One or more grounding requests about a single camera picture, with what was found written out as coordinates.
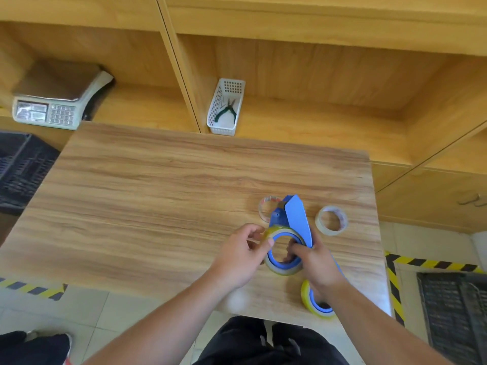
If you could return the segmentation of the wooden shelf unit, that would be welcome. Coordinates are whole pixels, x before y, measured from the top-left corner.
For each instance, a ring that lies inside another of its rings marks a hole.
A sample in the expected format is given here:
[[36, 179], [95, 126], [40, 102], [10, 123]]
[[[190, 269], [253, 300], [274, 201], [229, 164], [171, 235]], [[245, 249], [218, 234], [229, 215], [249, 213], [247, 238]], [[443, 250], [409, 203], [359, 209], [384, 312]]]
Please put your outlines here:
[[94, 122], [210, 134], [244, 80], [236, 137], [365, 150], [379, 219], [487, 231], [487, 0], [0, 0], [0, 128], [43, 59], [115, 83]]

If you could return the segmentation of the yellow black hazard tape strip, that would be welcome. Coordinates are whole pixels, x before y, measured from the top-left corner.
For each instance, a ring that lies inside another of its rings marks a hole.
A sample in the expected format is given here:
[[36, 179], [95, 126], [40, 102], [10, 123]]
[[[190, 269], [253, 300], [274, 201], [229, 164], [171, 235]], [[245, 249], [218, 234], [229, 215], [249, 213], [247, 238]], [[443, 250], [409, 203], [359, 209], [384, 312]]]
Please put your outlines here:
[[20, 293], [26, 293], [57, 302], [63, 297], [68, 288], [68, 284], [63, 283], [57, 287], [47, 288], [37, 286], [35, 284], [16, 281], [14, 279], [0, 277], [0, 288], [14, 290]]
[[468, 263], [457, 263], [449, 261], [436, 261], [432, 259], [411, 258], [398, 255], [390, 251], [384, 251], [386, 259], [386, 273], [389, 280], [390, 300], [393, 308], [393, 315], [396, 321], [405, 326], [403, 306], [400, 298], [400, 285], [396, 273], [396, 264], [409, 265], [427, 269], [451, 270], [465, 273], [487, 274], [479, 265]]

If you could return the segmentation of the green-handled pliers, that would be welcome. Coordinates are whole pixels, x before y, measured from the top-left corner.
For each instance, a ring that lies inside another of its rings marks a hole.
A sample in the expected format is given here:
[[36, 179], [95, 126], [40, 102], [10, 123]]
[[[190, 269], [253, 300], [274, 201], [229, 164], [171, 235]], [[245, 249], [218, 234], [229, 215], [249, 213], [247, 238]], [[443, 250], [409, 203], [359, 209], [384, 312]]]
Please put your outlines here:
[[233, 123], [236, 122], [236, 118], [237, 118], [237, 113], [236, 111], [234, 110], [234, 104], [236, 102], [236, 99], [233, 99], [232, 101], [230, 101], [230, 99], [228, 99], [228, 103], [227, 105], [221, 109], [215, 116], [214, 118], [214, 123], [218, 122], [219, 119], [226, 113], [231, 113], [233, 115]]

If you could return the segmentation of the white digital scale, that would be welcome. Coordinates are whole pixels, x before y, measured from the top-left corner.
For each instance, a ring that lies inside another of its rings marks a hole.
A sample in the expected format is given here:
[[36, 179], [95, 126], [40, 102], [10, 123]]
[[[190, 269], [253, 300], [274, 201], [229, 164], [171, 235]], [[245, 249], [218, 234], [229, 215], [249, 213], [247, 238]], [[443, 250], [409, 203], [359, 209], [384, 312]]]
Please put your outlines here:
[[15, 122], [76, 130], [91, 121], [115, 78], [98, 64], [43, 59], [13, 89]]

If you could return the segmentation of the person's left forearm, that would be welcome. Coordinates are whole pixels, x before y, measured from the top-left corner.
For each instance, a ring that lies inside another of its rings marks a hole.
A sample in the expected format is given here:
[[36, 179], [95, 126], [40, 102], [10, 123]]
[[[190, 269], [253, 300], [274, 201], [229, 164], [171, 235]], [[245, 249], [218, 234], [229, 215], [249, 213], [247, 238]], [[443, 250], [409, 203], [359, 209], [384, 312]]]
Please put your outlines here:
[[207, 271], [83, 365], [179, 365], [211, 313], [231, 290], [222, 274]]

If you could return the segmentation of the yellow tape roll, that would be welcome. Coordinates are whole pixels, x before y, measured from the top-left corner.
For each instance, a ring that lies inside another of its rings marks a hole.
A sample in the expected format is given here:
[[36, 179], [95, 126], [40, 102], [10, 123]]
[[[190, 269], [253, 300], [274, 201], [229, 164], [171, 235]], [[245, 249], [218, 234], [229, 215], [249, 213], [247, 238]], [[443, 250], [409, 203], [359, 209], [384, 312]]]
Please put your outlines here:
[[[275, 242], [278, 238], [288, 236], [296, 241], [297, 244], [308, 246], [304, 239], [293, 229], [288, 226], [273, 225], [270, 226], [264, 233], [264, 239], [273, 239]], [[266, 266], [274, 273], [281, 276], [291, 276], [302, 269], [302, 260], [299, 257], [294, 257], [290, 262], [278, 262], [270, 250], [264, 262]]]
[[304, 280], [301, 285], [301, 301], [303, 305], [319, 318], [332, 318], [335, 312], [332, 307], [321, 297], [315, 295], [308, 280]]

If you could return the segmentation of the person's left hand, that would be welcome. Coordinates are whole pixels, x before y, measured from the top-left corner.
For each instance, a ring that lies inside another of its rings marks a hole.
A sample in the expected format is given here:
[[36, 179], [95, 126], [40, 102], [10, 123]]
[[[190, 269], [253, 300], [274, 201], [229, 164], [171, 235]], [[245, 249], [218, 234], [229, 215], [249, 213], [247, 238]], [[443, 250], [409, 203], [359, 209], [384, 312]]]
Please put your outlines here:
[[264, 232], [263, 226], [247, 223], [222, 243], [208, 271], [226, 293], [246, 285], [263, 263], [264, 259], [252, 257], [249, 240], [263, 240]]

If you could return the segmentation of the person's right forearm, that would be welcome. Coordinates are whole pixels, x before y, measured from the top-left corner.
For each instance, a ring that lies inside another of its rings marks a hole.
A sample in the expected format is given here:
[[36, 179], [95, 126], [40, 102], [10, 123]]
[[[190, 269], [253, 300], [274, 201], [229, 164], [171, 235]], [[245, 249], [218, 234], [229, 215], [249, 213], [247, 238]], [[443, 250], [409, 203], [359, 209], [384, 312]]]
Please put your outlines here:
[[348, 281], [317, 288], [366, 365], [454, 365]]

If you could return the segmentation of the clear tape roll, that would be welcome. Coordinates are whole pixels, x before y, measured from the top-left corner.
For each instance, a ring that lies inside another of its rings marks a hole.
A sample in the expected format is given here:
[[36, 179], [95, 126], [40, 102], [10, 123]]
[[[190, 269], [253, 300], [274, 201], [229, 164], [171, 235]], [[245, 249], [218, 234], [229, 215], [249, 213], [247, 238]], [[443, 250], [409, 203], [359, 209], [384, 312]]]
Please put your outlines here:
[[279, 203], [283, 200], [279, 196], [264, 196], [258, 205], [259, 217], [267, 224], [270, 223], [271, 215], [276, 208], [278, 208]]
[[[331, 213], [338, 219], [339, 227], [337, 230], [331, 229], [325, 224], [323, 217], [326, 213]], [[341, 208], [334, 205], [327, 205], [322, 207], [316, 214], [315, 225], [322, 234], [336, 236], [348, 228], [349, 218]]]

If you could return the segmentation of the person's shoe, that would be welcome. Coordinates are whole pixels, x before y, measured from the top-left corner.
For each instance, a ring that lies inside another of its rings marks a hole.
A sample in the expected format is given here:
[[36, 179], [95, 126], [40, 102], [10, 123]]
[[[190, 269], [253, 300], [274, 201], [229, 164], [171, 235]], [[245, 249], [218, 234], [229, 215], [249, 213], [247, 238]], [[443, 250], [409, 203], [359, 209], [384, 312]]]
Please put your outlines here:
[[24, 343], [27, 365], [70, 365], [73, 339], [69, 333], [43, 335], [30, 331]]

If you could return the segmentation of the person's right hand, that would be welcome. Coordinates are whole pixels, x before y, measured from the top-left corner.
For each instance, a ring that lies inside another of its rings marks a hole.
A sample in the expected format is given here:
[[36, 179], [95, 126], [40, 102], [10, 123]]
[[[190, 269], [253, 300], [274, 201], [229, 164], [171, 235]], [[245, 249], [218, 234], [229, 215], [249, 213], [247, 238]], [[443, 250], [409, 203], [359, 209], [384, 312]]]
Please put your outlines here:
[[[311, 236], [313, 246], [311, 248], [305, 246], [305, 255], [301, 258], [302, 266], [314, 293], [326, 299], [333, 288], [344, 285], [347, 280], [331, 252], [321, 241], [320, 233], [315, 227], [311, 227]], [[291, 239], [289, 243], [296, 243], [296, 241]]]

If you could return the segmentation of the black plastic crate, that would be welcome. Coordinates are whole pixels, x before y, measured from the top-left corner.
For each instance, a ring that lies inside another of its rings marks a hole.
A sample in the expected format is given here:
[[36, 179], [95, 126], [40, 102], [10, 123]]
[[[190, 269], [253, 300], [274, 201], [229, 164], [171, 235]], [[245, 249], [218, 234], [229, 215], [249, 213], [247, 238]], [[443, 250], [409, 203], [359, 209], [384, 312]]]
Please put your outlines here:
[[487, 365], [487, 274], [417, 273], [428, 340], [455, 365]]
[[0, 213], [22, 214], [59, 154], [34, 134], [0, 130]]

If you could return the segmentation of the white plastic basket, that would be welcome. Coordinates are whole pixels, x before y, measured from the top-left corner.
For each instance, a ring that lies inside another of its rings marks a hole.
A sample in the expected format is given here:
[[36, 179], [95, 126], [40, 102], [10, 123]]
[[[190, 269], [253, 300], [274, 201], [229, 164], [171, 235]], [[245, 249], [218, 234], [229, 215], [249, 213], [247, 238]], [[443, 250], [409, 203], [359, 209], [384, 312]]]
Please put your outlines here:
[[[235, 135], [245, 87], [246, 82], [244, 80], [227, 78], [219, 79], [206, 118], [206, 124], [212, 134], [226, 136]], [[237, 113], [236, 122], [233, 123], [233, 115], [228, 112], [224, 114], [218, 122], [214, 123], [216, 114], [227, 105], [228, 99], [230, 99], [230, 101], [236, 99], [234, 104], [234, 110]]]

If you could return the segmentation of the person's black trousers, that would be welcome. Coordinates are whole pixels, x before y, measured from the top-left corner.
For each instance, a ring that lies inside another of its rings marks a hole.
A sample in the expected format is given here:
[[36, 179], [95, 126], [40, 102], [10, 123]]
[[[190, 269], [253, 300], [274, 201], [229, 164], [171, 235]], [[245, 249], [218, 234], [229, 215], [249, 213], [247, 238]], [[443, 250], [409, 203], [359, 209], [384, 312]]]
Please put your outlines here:
[[[25, 331], [0, 335], [0, 365], [27, 365]], [[302, 326], [272, 325], [267, 341], [264, 320], [230, 318], [211, 338], [193, 365], [350, 365], [319, 333]]]

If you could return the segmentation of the blue tape dispenser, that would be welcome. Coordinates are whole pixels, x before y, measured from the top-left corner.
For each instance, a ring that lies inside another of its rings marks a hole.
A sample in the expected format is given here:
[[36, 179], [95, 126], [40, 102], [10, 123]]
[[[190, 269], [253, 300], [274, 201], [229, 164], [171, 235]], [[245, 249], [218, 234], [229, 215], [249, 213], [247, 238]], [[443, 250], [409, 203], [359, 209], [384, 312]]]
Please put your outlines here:
[[267, 229], [273, 225], [290, 227], [304, 239], [308, 248], [313, 246], [306, 211], [298, 195], [288, 195], [279, 203], [278, 208], [271, 215]]

